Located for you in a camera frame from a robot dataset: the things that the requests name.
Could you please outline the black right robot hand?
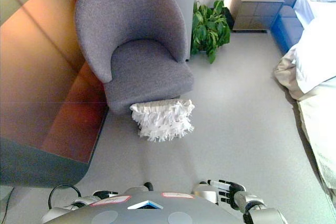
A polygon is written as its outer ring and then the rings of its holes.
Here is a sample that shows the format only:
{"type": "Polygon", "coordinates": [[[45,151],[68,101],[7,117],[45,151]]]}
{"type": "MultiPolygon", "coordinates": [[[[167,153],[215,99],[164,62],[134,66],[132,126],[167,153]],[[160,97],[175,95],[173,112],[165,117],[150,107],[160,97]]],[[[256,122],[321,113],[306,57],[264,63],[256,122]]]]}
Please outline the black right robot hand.
{"type": "Polygon", "coordinates": [[[222,202],[228,203],[233,209],[238,210],[238,206],[234,201],[234,195],[238,191],[246,191],[245,186],[234,182],[227,182],[225,180],[215,181],[209,179],[207,183],[219,189],[218,194],[222,196],[220,199],[222,202]]]}

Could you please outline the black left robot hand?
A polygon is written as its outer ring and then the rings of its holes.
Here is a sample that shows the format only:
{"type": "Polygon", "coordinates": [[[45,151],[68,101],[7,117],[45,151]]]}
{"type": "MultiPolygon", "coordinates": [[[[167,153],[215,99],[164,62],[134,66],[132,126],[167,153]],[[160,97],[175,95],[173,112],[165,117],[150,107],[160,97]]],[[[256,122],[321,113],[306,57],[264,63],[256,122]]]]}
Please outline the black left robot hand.
{"type": "Polygon", "coordinates": [[[100,198],[100,199],[106,199],[110,197],[114,197],[118,195],[118,192],[115,191],[108,191],[108,190],[98,190],[93,193],[94,196],[100,198]]]}

